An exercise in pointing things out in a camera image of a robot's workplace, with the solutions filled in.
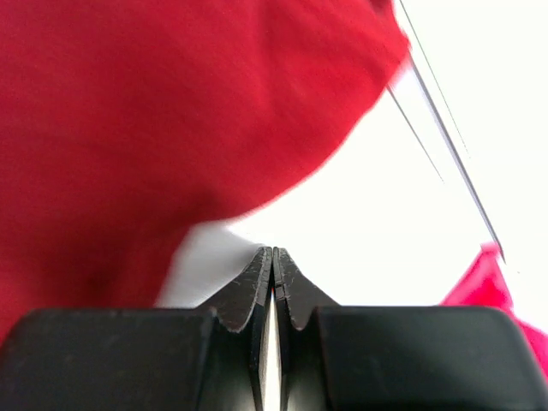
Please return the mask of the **dark red t-shirt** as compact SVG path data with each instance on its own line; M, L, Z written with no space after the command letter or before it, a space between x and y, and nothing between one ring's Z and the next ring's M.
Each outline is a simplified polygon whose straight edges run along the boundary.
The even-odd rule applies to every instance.
M389 1L2 2L2 333L153 305L188 231L311 175L408 47Z

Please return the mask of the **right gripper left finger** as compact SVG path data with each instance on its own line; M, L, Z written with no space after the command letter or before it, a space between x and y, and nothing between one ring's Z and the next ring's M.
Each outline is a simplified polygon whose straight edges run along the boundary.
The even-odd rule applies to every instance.
M37 310L1 347L4 410L260 410L272 251L193 309Z

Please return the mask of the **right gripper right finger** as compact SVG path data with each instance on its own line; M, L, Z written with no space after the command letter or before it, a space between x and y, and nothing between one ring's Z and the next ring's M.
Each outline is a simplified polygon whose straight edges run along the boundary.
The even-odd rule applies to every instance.
M350 307L283 248L272 276L283 410L544 410L547 379L493 307Z

